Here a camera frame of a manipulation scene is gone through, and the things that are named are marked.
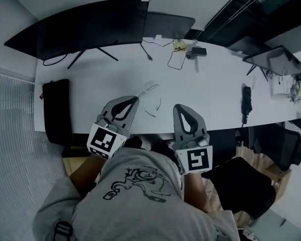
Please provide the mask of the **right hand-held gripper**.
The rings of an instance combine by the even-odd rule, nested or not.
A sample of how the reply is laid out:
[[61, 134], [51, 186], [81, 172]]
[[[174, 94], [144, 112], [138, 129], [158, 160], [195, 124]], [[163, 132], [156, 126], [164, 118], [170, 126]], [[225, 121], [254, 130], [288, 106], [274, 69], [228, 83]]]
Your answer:
[[193, 109], [182, 104], [173, 108], [174, 131], [178, 140], [185, 140], [187, 135], [202, 135], [193, 140], [176, 142], [175, 155], [180, 164], [181, 174], [203, 173], [212, 169], [213, 146], [206, 133], [204, 119]]

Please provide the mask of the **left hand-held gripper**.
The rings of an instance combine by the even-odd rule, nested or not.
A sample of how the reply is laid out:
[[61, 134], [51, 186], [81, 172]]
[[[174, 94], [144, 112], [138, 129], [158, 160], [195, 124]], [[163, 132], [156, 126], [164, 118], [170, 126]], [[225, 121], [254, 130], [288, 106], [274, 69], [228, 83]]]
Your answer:
[[130, 138], [129, 129], [139, 106], [137, 96], [122, 96], [107, 103], [102, 115], [92, 125], [87, 149], [105, 160], [113, 155]]

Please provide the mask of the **eyeglasses with thin frame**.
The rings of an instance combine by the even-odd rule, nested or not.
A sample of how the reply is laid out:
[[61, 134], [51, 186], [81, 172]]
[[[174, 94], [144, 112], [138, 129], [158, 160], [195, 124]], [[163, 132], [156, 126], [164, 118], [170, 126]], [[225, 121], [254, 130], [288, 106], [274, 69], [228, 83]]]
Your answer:
[[136, 91], [142, 109], [151, 117], [157, 117], [162, 105], [160, 85], [154, 81], [146, 82]]

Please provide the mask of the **person's right forearm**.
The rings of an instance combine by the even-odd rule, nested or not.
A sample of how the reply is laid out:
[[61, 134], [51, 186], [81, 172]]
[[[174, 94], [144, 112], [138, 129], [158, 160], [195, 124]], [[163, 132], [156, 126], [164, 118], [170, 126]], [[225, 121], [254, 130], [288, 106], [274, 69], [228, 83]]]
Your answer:
[[200, 173], [184, 176], [184, 201], [204, 213], [212, 211]]

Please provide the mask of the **person's left forearm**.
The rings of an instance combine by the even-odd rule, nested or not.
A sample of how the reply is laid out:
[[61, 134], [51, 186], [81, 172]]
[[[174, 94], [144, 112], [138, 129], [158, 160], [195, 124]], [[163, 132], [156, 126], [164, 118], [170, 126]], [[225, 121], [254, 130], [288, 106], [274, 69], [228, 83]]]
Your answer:
[[105, 162], [104, 158], [91, 155], [70, 175], [69, 178], [81, 198], [84, 198], [95, 187], [95, 179], [101, 172]]

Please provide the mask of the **white power strip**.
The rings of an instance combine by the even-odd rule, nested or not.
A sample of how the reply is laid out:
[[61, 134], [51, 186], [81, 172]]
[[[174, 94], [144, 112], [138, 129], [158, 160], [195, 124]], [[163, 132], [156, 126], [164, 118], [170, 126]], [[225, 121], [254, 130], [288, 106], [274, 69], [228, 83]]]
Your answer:
[[[194, 41], [194, 47], [201, 47], [197, 41]], [[200, 56], [195, 56], [195, 64], [196, 64], [196, 71], [200, 76], [204, 75], [204, 64], [202, 62], [202, 58]]]

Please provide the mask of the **black power strip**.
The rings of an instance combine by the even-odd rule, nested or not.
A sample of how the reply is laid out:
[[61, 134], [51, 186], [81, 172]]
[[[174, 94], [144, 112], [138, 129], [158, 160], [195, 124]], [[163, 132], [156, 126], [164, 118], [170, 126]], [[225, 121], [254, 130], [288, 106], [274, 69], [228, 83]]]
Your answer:
[[242, 88], [242, 103], [241, 103], [241, 113], [242, 113], [242, 125], [247, 124], [248, 115], [252, 111], [251, 104], [251, 88], [249, 86], [244, 86]]

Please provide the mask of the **black padded sleeve bag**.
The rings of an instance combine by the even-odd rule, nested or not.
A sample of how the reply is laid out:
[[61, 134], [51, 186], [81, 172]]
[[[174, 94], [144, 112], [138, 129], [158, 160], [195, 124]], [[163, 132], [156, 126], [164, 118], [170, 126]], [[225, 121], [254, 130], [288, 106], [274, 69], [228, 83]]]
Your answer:
[[69, 147], [73, 143], [68, 79], [43, 85], [44, 123], [48, 140]]

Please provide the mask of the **large cardboard box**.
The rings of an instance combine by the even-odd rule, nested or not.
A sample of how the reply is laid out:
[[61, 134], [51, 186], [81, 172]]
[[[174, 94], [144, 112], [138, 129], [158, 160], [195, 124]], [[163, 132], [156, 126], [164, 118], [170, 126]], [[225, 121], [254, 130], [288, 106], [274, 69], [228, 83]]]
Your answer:
[[67, 173], [67, 176], [73, 174], [89, 157], [63, 157], [62, 161]]

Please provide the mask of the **black curved monitor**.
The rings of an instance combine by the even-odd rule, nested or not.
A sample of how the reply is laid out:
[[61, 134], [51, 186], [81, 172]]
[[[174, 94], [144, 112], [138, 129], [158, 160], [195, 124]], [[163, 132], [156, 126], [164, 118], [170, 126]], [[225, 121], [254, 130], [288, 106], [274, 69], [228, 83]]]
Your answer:
[[42, 61], [101, 47], [142, 42], [150, 0], [107, 0], [51, 15], [4, 45]]

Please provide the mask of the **black mesh office chair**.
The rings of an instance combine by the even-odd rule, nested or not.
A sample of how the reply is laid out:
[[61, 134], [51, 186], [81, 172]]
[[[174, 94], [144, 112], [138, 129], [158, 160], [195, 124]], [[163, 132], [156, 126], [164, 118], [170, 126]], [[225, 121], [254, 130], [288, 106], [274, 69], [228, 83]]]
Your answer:
[[301, 135], [278, 124], [248, 128], [248, 148], [268, 156], [282, 171], [301, 163]]

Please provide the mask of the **grey printed t-shirt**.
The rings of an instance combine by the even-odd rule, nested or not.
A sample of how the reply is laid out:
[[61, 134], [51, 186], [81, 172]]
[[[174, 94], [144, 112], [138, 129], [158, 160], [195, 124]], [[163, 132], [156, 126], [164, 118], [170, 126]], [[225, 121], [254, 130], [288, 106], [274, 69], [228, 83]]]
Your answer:
[[56, 181], [33, 221], [37, 241], [53, 240], [58, 222], [78, 241], [240, 241], [231, 211], [184, 201], [176, 164], [155, 151], [121, 148], [81, 198], [69, 177]]

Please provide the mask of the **dark grey divider panel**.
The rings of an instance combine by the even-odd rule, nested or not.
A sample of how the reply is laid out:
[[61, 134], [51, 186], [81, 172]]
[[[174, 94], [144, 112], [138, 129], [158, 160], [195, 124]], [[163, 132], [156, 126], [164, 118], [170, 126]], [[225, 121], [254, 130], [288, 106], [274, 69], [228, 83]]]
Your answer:
[[143, 37], [155, 38], [160, 35], [167, 39], [183, 39], [195, 21], [190, 17], [148, 12]]

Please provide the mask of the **small brown cardboard box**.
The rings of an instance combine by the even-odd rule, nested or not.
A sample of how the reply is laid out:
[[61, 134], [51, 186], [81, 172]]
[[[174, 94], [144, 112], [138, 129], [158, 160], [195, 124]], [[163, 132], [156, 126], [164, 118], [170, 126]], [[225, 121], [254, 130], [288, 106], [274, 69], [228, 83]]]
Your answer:
[[286, 171], [281, 170], [277, 165], [272, 164], [263, 171], [264, 175], [269, 177], [276, 186], [287, 185], [291, 169]]

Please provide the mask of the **black flat monitor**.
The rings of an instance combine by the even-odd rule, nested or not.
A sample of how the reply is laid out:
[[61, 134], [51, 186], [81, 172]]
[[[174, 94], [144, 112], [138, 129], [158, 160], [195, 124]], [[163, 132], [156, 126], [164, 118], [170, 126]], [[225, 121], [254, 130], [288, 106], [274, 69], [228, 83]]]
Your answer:
[[301, 81], [301, 62], [284, 46], [247, 56], [242, 61], [252, 65], [247, 76], [258, 67], [260, 70], [264, 70], [264, 75], [267, 71], [278, 76], [291, 75], [296, 81]]

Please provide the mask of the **grey window blinds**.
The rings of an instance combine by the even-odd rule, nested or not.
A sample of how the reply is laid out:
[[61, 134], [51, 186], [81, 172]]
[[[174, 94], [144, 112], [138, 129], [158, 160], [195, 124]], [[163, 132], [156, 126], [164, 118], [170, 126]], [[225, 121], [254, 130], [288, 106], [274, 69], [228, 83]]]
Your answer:
[[34, 241], [35, 213], [66, 175], [63, 147], [34, 129], [34, 84], [0, 74], [0, 241]]

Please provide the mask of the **white flower bunch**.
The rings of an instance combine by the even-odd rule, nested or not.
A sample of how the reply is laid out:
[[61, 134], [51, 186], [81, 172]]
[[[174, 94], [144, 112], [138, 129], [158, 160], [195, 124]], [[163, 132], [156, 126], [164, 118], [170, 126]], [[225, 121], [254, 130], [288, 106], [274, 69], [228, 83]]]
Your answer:
[[301, 103], [301, 85], [293, 84], [290, 89], [290, 100], [293, 103]]

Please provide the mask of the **dark glass cabinet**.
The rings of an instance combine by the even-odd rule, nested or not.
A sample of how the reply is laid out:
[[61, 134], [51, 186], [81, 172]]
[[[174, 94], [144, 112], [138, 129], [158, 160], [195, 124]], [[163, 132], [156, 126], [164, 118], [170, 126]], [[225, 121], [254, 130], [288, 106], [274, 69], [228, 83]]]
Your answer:
[[201, 30], [185, 36], [223, 47], [247, 40], [301, 51], [301, 0], [229, 0]]

